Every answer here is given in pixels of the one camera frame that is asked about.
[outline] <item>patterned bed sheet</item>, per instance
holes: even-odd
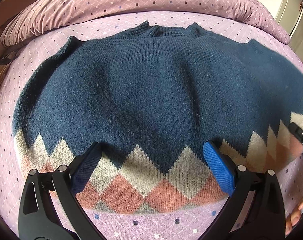
[[[21,49],[0,87],[0,214],[18,234],[18,211],[24,179],[13,147],[11,132],[15,102],[28,78],[46,58],[55,54],[69,36],[80,40],[99,39],[135,27],[148,20],[150,25],[187,27],[197,22],[237,42],[255,39],[291,61],[302,73],[303,64],[289,46],[253,26],[218,16],[170,11],[149,11],[114,15],[53,30],[33,39]],[[298,157],[277,174],[282,189],[286,215],[303,196],[303,159]],[[57,199],[53,199],[63,225],[72,230]],[[121,215],[85,209],[89,218],[107,239],[198,239],[221,210],[225,200],[215,204],[149,215]],[[242,225],[240,216],[234,229]]]

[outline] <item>blue gripper pad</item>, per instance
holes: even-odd
[[[222,191],[231,196],[235,189],[234,175],[226,166],[217,148],[210,142],[205,142],[203,155]]]

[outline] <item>bed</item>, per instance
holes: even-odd
[[[85,41],[114,35],[144,21],[152,25],[187,27],[196,22],[206,30],[246,43],[255,39],[292,62],[303,64],[286,44],[288,34],[256,0],[38,0],[16,16],[0,36],[0,59],[6,72],[0,85],[0,214],[18,234],[18,210],[26,165],[15,151],[12,116],[15,102],[39,64],[54,55],[69,36]],[[294,121],[303,118],[293,116]],[[301,148],[277,173],[286,216],[303,196]],[[38,169],[47,171],[43,164]],[[149,209],[124,214],[106,203],[93,202],[97,194],[86,188],[77,198],[89,218],[107,239],[198,239],[226,201],[225,195],[198,206]],[[59,201],[53,196],[63,225],[72,230]],[[234,229],[242,225],[241,214]]]

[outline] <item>silver screw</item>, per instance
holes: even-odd
[[[30,172],[29,172],[29,175],[35,175],[36,174],[36,170],[35,169],[32,169],[32,170],[30,170]]]
[[[239,171],[246,171],[246,167],[244,165],[238,165]]]
[[[60,166],[58,167],[58,170],[59,170],[60,172],[63,172],[63,171],[65,171],[65,170],[67,170],[67,166],[66,166],[66,165],[60,165]]]
[[[268,174],[271,175],[271,176],[274,176],[274,175],[275,175],[275,171],[273,171],[273,170],[268,170]]]

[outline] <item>mattress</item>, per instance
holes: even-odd
[[[0,214],[9,227],[18,233],[18,211],[24,179],[15,154],[11,132],[15,102],[33,71],[46,58],[55,54],[69,36],[80,40],[111,36],[148,20],[150,25],[187,27],[196,22],[206,30],[237,42],[255,39],[291,61],[302,73],[303,65],[290,49],[270,34],[251,25],[218,16],[172,11],[126,13],[62,27],[35,37],[23,47],[12,62],[0,87]],[[277,174],[282,189],[286,215],[303,196],[303,160],[298,157]],[[59,201],[53,198],[62,224],[72,230]],[[89,218],[107,239],[198,239],[215,219],[224,202],[203,205],[170,213],[124,215],[85,209]],[[242,225],[242,214],[234,229]]]

